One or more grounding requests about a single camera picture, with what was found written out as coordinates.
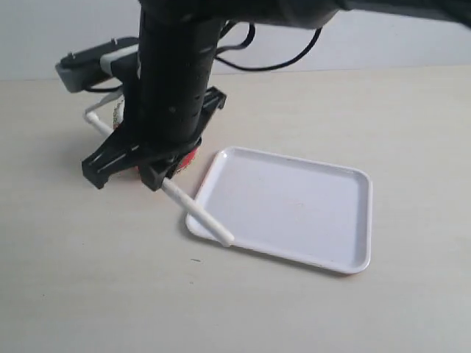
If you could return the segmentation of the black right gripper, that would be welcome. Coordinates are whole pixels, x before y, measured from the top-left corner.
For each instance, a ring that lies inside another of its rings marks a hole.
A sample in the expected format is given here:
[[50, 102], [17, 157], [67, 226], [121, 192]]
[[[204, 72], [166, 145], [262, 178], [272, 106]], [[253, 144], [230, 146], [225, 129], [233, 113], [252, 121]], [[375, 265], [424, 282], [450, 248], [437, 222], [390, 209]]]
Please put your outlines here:
[[152, 191], [172, 179], [184, 156], [138, 166], [141, 144], [182, 146], [199, 140], [227, 96], [208, 87], [213, 56], [140, 57], [137, 77], [125, 85], [124, 125], [82, 161], [82, 175], [102, 189], [112, 175], [137, 171]]

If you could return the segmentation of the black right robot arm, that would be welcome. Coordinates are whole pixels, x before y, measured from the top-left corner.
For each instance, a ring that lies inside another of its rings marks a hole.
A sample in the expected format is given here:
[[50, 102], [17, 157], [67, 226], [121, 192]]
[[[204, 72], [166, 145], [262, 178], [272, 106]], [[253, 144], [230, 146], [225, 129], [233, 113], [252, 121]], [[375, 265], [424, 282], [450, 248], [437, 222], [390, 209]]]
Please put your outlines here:
[[239, 22], [319, 33], [339, 11], [362, 10], [470, 25], [468, 1], [142, 1], [133, 66], [118, 74], [124, 120], [82, 161], [84, 177], [103, 188], [109, 177], [136, 167], [157, 190], [200, 144], [225, 95], [208, 87], [219, 41]]

